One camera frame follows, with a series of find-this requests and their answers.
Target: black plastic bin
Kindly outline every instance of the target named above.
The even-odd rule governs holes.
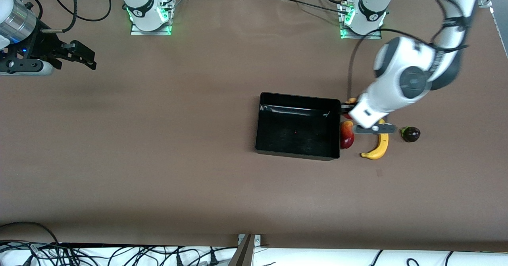
[[[341,154],[341,102],[261,93],[256,151],[330,161]]]

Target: yellow banana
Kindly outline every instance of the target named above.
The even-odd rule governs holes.
[[[379,123],[383,124],[385,121],[380,119]],[[362,158],[377,160],[385,155],[388,148],[388,134],[378,134],[377,136],[377,147],[368,153],[361,153]]]

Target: brown table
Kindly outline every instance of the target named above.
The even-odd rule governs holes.
[[[43,20],[66,27],[71,16],[41,1]],[[391,114],[421,129],[417,143],[391,136],[369,161],[358,153],[376,136],[357,136],[322,162],[257,154],[254,139],[261,92],[345,100],[356,40],[340,38],[335,13],[183,0],[172,36],[144,37],[113,4],[60,36],[96,51],[96,71],[65,62],[49,77],[0,78],[0,221],[42,222],[72,242],[219,245],[252,232],[275,247],[508,248],[508,60],[488,9],[459,78]],[[79,0],[82,16],[105,9]],[[441,23],[434,0],[392,0],[390,11],[387,27],[425,39]],[[354,94],[394,36],[362,44]]]

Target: metal cylinder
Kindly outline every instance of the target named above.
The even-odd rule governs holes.
[[[14,0],[11,14],[0,23],[0,35],[11,43],[26,39],[35,29],[37,17],[19,0]]]

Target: red apple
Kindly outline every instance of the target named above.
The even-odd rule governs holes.
[[[352,127],[352,121],[341,122],[341,149],[347,149],[353,144],[354,133]]]

